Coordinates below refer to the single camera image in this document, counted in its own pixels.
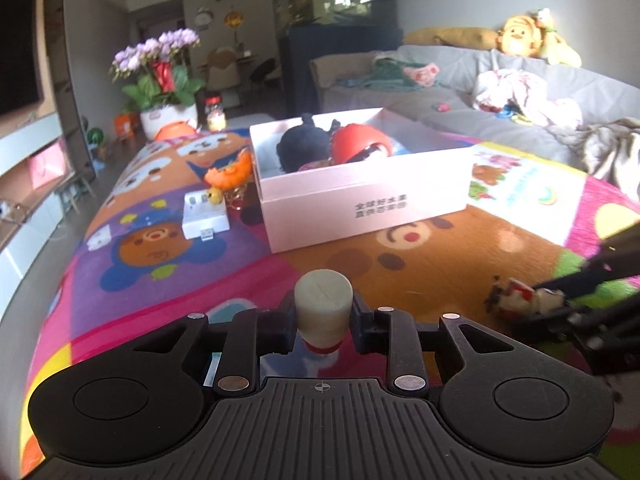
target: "white flower pot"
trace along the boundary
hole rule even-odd
[[[160,128],[166,124],[177,123],[178,121],[198,123],[198,109],[196,105],[190,107],[184,106],[165,106],[159,110],[149,110],[140,114],[140,122],[145,131],[146,138],[153,141],[160,131]]]

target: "sofa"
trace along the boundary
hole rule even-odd
[[[364,78],[372,72],[379,52],[324,56],[311,62],[323,112],[384,107],[443,132],[465,134],[523,152],[581,168],[578,156],[539,126],[516,124],[490,112],[472,108],[472,92],[482,72],[514,68],[539,75],[548,83],[548,98],[573,98],[585,124],[603,124],[640,116],[640,89],[615,79],[541,59],[507,56],[497,50],[452,46],[403,45],[385,53],[394,59],[440,68],[437,85],[412,92],[381,92],[348,88],[338,82]],[[435,107],[446,102],[449,112]]]

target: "glass jar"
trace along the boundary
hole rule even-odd
[[[221,132],[226,128],[225,110],[222,107],[222,97],[210,97],[206,101],[207,128],[210,132]]]

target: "pink box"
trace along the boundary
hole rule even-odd
[[[314,116],[370,124],[411,153],[285,174],[276,145],[300,118],[250,129],[254,173],[273,253],[460,211],[473,167],[471,148],[383,108]]]

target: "potted plant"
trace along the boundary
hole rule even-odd
[[[175,121],[197,121],[195,94],[205,83],[190,78],[184,64],[187,48],[198,46],[200,38],[191,29],[165,32],[116,54],[111,64],[113,80],[135,78],[122,91],[130,98],[126,112],[140,112],[147,139]]]

